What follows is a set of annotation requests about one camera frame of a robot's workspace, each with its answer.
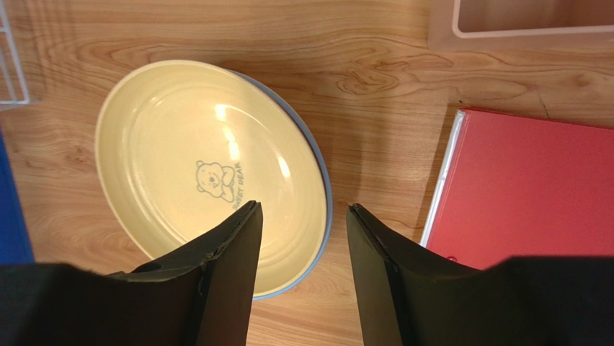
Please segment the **light blue plate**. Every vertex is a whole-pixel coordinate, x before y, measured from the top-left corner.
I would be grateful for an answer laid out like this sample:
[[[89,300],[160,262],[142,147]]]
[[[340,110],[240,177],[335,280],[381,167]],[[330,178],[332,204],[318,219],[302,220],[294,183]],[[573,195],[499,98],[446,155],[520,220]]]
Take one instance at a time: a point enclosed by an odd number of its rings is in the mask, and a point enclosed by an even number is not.
[[[258,200],[264,210],[254,300],[296,287],[318,264],[332,231],[332,186],[321,150],[308,126],[279,94],[237,73],[265,99],[245,112],[231,158],[235,199]]]

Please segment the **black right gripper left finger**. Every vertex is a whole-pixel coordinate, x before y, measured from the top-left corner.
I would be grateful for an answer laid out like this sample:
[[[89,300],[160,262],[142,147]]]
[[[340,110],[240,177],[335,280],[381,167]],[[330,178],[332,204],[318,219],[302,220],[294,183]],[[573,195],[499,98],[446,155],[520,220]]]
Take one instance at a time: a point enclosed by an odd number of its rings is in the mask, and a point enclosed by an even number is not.
[[[244,345],[262,239],[250,201],[132,272],[1,268],[3,345]]]

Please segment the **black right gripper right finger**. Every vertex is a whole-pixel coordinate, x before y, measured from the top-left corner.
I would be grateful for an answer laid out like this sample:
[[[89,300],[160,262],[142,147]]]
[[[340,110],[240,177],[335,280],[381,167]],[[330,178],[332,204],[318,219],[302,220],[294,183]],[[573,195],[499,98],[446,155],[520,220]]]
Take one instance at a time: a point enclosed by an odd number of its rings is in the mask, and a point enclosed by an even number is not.
[[[611,345],[613,259],[450,261],[359,204],[346,225],[366,345]]]

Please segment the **red folder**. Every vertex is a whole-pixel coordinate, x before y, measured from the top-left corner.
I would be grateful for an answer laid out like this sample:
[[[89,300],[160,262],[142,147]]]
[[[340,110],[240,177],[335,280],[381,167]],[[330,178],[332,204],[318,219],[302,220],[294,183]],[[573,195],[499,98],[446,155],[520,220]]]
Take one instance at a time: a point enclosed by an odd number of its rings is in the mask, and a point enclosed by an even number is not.
[[[476,269],[613,255],[613,130],[460,109],[420,244]]]

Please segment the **blue folder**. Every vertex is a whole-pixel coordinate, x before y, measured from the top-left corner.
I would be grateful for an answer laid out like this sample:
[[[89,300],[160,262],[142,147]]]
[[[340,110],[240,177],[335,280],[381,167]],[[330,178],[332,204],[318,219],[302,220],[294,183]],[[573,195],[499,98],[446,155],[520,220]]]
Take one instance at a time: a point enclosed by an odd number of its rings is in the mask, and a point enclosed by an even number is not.
[[[1,264],[34,261],[10,160],[1,136]]]

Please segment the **peach plastic file organizer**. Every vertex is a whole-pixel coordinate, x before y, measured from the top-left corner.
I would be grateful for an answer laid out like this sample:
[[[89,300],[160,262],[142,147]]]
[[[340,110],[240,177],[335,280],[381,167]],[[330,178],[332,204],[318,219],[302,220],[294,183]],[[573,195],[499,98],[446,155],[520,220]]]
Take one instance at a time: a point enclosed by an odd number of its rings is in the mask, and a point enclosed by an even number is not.
[[[432,50],[527,50],[613,44],[612,1],[432,1]]]

